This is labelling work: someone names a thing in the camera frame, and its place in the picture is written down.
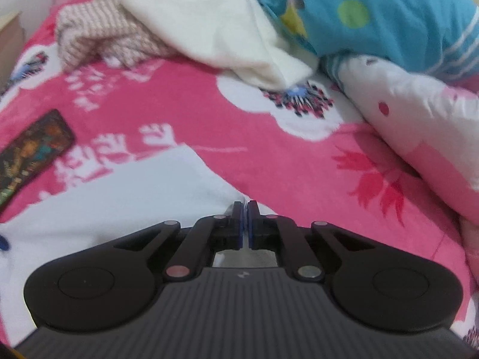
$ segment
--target pink polka dot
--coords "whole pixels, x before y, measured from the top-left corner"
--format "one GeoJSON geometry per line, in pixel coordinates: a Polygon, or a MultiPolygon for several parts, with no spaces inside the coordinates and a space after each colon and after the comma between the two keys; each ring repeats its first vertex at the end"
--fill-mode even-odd
{"type": "Polygon", "coordinates": [[[368,58],[366,61],[366,66],[371,66],[372,64],[375,64],[378,62],[377,58],[368,58]]]}
{"type": "Polygon", "coordinates": [[[462,97],[465,100],[476,100],[478,98],[473,92],[461,87],[446,86],[442,91],[442,94],[449,97],[453,101],[457,101],[459,97],[462,97]]]}
{"type": "Polygon", "coordinates": [[[334,90],[336,92],[340,92],[341,93],[341,89],[339,89],[339,86],[337,83],[333,83],[331,86],[330,86],[330,89],[331,90],[334,90]]]}
{"type": "Polygon", "coordinates": [[[379,106],[379,110],[384,116],[389,116],[389,107],[387,106],[385,102],[380,102],[378,106],[379,106]]]}

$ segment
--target white pillow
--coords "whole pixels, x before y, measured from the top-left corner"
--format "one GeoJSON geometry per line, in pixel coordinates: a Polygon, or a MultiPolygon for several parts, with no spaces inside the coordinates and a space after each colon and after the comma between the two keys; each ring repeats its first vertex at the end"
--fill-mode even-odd
{"type": "Polygon", "coordinates": [[[387,144],[479,226],[479,97],[366,55],[345,61],[339,78],[387,144]]]}

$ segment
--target pink bedsheet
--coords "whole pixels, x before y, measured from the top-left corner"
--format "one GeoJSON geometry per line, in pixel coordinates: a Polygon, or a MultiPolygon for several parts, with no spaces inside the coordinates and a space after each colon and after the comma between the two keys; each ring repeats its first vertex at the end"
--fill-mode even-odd
{"type": "MultiPolygon", "coordinates": [[[[44,70],[21,86],[38,83],[13,88],[0,103],[0,147],[52,108],[77,143],[14,198],[2,222],[122,164],[184,143],[233,187],[299,225],[326,220],[451,269],[464,290],[456,331],[475,338],[469,304],[475,284],[456,214],[326,78],[314,81],[334,100],[321,119],[279,109],[260,90],[183,58],[152,60],[132,71],[99,61],[57,74],[53,25],[52,16],[27,46],[27,56],[44,50],[49,57],[44,70]]],[[[0,339],[7,341],[1,325],[0,339]]]]}

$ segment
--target striped towel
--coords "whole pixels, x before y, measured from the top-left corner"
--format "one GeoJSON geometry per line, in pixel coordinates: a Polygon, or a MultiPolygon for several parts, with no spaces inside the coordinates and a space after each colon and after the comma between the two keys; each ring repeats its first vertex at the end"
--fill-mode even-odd
{"type": "MultiPolygon", "coordinates": [[[[476,8],[470,23],[454,39],[452,44],[440,50],[439,59],[432,67],[417,73],[431,75],[447,85],[479,93],[479,7],[476,8]]],[[[343,84],[339,69],[345,60],[355,56],[357,54],[354,52],[339,52],[321,58],[322,71],[336,82],[341,90],[343,84]]]]}
{"type": "Polygon", "coordinates": [[[176,51],[152,34],[118,0],[67,5],[57,16],[55,36],[62,68],[71,72],[100,55],[131,68],[152,57],[176,51]]]}

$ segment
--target bed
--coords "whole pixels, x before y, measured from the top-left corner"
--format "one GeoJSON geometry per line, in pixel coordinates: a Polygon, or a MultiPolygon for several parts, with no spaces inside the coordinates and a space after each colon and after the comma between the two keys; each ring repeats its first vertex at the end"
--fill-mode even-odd
{"type": "MultiPolygon", "coordinates": [[[[267,92],[184,57],[132,70],[96,61],[64,74],[55,14],[17,64],[40,55],[39,68],[0,102],[0,146],[51,109],[76,143],[1,215],[10,245],[0,252],[2,342],[14,346],[34,330],[22,289],[43,263],[163,220],[188,226],[254,199],[262,212],[298,225],[324,220],[449,268],[464,292],[451,328],[478,346],[478,293],[457,214],[326,76],[267,92]],[[316,112],[301,106],[305,98],[316,112]]],[[[236,262],[274,261],[245,251],[236,262]]],[[[221,263],[232,262],[223,256],[221,263]]]]}

